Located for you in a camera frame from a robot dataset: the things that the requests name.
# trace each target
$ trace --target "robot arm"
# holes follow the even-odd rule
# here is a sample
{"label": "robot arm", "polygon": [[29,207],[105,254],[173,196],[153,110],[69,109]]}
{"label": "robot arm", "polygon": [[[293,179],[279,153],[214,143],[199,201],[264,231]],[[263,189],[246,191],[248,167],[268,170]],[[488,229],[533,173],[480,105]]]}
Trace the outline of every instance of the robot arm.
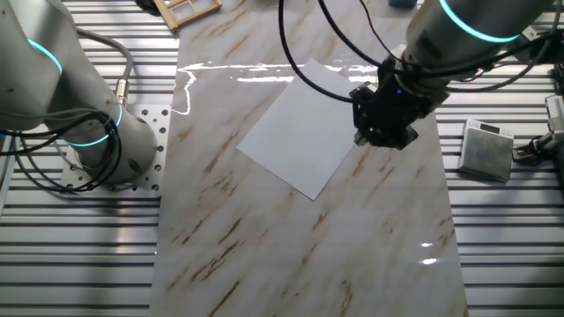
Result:
{"label": "robot arm", "polygon": [[47,113],[62,69],[41,52],[38,43],[27,39],[7,0],[0,0],[0,13],[0,113],[37,116],[22,119],[0,114],[0,127],[34,129],[43,122],[39,116]]}
{"label": "robot arm", "polygon": [[[389,57],[383,63],[386,67],[378,70],[377,87],[365,83],[351,92],[358,129],[356,143],[403,149],[417,138],[411,123],[430,114],[448,98],[450,81],[473,77],[479,67],[454,70],[495,57],[519,41],[528,41],[521,33],[552,3],[426,0],[408,27],[406,47],[395,54],[402,61]],[[456,75],[426,76],[450,71]]]}
{"label": "robot arm", "polygon": [[[76,117],[42,116],[77,109],[105,113],[119,128],[119,162],[108,157],[109,134],[103,122],[82,122],[62,138],[83,166],[115,163],[108,183],[135,180],[151,165],[157,140],[147,122],[122,105],[125,86],[118,87],[121,96],[88,60],[71,13],[60,0],[0,0],[0,129],[22,131],[45,123],[56,130]],[[87,172],[94,178],[103,173],[100,170]]]}

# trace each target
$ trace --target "wooden object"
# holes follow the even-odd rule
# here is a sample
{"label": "wooden object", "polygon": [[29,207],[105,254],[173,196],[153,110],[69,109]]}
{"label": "wooden object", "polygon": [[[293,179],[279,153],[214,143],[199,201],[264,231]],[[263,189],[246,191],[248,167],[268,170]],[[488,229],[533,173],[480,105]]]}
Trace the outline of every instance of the wooden object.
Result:
{"label": "wooden object", "polygon": [[[162,15],[165,22],[167,22],[168,27],[175,32],[179,27],[185,26],[188,23],[201,18],[209,13],[217,11],[221,8],[221,0],[211,0],[213,4],[203,10],[197,10],[194,5],[195,1],[202,0],[170,0],[167,4],[165,0],[154,0],[159,8],[160,14]],[[174,14],[174,10],[182,7],[183,5],[189,5],[194,13],[186,18],[178,19]]]}

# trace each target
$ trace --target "white paper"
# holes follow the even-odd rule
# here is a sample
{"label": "white paper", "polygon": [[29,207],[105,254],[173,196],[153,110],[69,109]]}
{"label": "white paper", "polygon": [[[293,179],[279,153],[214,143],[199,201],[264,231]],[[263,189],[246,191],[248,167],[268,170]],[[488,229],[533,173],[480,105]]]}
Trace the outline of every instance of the white paper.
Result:
{"label": "white paper", "polygon": [[[341,96],[355,86],[314,60],[301,70]],[[355,133],[351,104],[326,97],[295,77],[237,149],[315,200],[353,147]]]}

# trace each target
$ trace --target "bolt hole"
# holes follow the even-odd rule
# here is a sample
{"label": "bolt hole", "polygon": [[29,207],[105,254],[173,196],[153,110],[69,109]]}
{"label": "bolt hole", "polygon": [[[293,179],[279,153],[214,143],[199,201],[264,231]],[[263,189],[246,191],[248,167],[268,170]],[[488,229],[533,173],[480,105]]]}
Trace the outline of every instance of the bolt hole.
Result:
{"label": "bolt hole", "polygon": [[127,159],[127,165],[129,165],[130,168],[131,168],[131,169],[133,170],[133,172],[135,172],[135,173],[141,173],[141,172],[143,172],[143,171],[141,170],[141,165],[139,165],[139,163],[138,163],[135,159],[128,158],[128,159]]}

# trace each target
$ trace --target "table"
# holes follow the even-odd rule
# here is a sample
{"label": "table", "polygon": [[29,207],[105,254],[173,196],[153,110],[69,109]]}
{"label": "table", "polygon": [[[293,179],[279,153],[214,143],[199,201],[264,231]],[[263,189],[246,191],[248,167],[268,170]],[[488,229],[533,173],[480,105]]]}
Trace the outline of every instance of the table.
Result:
{"label": "table", "polygon": [[[151,316],[464,316],[434,115],[404,151],[354,147],[314,202],[235,149],[293,77],[277,3],[224,4],[181,30]],[[412,12],[386,3],[368,7],[393,48]],[[385,57],[360,4],[328,5]],[[316,2],[288,2],[286,29],[299,63],[374,80]]]}

